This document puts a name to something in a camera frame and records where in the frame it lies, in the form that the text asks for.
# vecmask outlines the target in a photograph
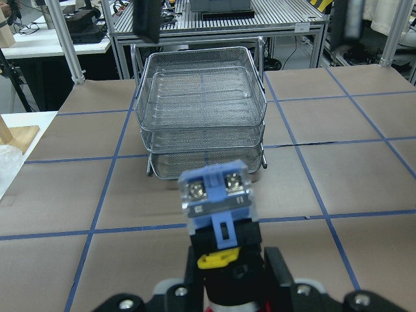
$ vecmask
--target stackable metal basket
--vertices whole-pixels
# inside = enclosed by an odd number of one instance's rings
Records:
[[[245,47],[152,54],[135,100],[148,171],[175,179],[222,158],[261,163],[266,106]]]

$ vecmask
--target wooden board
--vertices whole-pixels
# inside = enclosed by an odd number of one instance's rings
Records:
[[[38,125],[28,125],[26,127],[8,128],[12,133],[13,139],[10,142],[3,142],[0,138],[0,145],[11,145],[21,150],[24,154],[31,145],[33,139],[39,132]]]

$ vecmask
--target yellow tab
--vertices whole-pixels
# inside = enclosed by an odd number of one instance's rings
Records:
[[[198,259],[198,268],[206,270],[208,268],[224,268],[231,262],[239,258],[240,247],[213,252],[203,255]]]
[[[323,12],[325,8],[332,3],[333,0],[323,0],[320,6],[318,6],[318,10]]]

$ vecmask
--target black stand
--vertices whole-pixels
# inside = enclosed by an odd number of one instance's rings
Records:
[[[21,103],[23,104],[23,107],[25,107],[25,110],[27,112],[32,112],[32,108],[27,102],[27,99],[25,97],[25,94],[23,93],[23,90],[20,88],[19,84],[19,77],[17,73],[14,71],[13,67],[7,62],[7,59],[3,52],[0,49],[0,65],[2,65],[3,71],[5,73],[5,77],[8,77],[10,81],[12,82],[12,85],[14,89],[16,90],[16,93],[18,94]]]

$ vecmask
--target gray box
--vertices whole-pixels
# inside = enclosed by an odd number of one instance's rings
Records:
[[[250,10],[250,0],[189,0],[193,12],[234,12]]]

